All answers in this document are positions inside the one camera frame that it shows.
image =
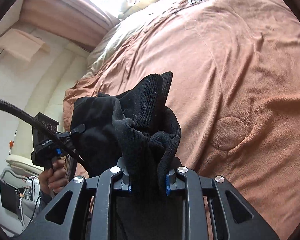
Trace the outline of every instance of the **black cloth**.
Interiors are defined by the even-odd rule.
[[[46,205],[49,204],[49,202],[52,200],[52,197],[48,194],[45,194],[42,190],[39,192],[40,196],[40,204],[38,207],[38,213],[42,211],[46,207]]]
[[[172,72],[151,74],[120,95],[77,99],[71,129],[83,123],[86,131],[72,141],[90,164],[90,177],[115,166],[123,156],[135,195],[149,196],[158,185],[165,192],[181,137],[176,116],[165,106],[171,81]]]

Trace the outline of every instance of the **black gripper frame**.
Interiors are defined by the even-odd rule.
[[[174,158],[167,174],[167,195],[183,197],[183,240],[209,240],[203,196],[207,197],[214,240],[279,240],[279,237],[222,176],[198,176]],[[16,240],[84,240],[94,196],[90,239],[115,240],[116,196],[130,196],[129,174],[121,157],[100,176],[76,176],[35,217]]]

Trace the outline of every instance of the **brown blanket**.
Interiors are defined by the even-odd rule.
[[[181,1],[130,37],[99,72],[67,90],[74,101],[117,95],[151,73],[174,73],[167,106],[177,156],[225,176],[287,239],[300,222],[300,23],[282,0]]]

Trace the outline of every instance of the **black cable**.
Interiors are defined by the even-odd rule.
[[[40,196],[37,198],[37,201],[35,202],[35,205],[34,205],[34,210],[33,210],[33,213],[32,213],[32,216],[31,216],[31,218],[30,218],[30,222],[29,222],[29,224],[28,224],[28,225],[30,225],[30,223],[31,223],[31,221],[32,221],[32,219],[33,219],[33,216],[34,216],[35,209],[36,209],[36,207],[37,207],[37,204],[38,204],[38,200],[39,200],[39,198],[40,198]]]
[[[90,173],[90,167],[88,164],[81,159],[77,154],[75,154],[71,149],[69,149],[65,144],[63,144],[59,138],[53,134],[51,131],[49,131],[46,127],[44,127],[40,122],[38,122],[36,119],[34,119],[31,115],[27,114],[25,111],[21,110],[20,108],[16,107],[13,104],[10,104],[7,101],[4,101],[0,99],[0,110],[5,111],[9,114],[12,114],[24,122],[28,123],[32,127],[36,128],[38,131],[45,134],[51,141],[53,141],[59,148],[64,150],[66,153],[68,153],[72,158],[78,161],[78,163],[81,164],[81,166]]]
[[[128,240],[128,236],[127,236],[126,230],[124,229],[124,225],[123,225],[123,223],[122,223],[122,220],[121,220],[121,218],[119,217],[118,212],[115,211],[115,213],[116,213],[116,216],[117,216],[117,222],[118,222],[118,224],[119,224],[119,228],[120,228],[121,233],[122,233],[122,238],[123,238],[123,240]]]
[[[2,178],[4,178],[4,176],[6,175],[7,172],[10,173],[13,177],[15,177],[15,178],[17,178],[17,179],[26,179],[25,176],[21,176],[21,175],[17,176],[17,175],[15,175],[15,174],[13,174],[12,171],[9,171],[9,170],[5,170],[5,171],[4,171],[4,173],[3,173],[3,175],[2,175]]]

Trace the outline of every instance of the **circular patch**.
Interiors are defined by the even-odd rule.
[[[227,116],[215,123],[211,144],[219,150],[228,151],[236,147],[245,137],[244,123],[235,116]]]
[[[190,30],[197,26],[197,20],[190,19],[185,22],[185,29]]]

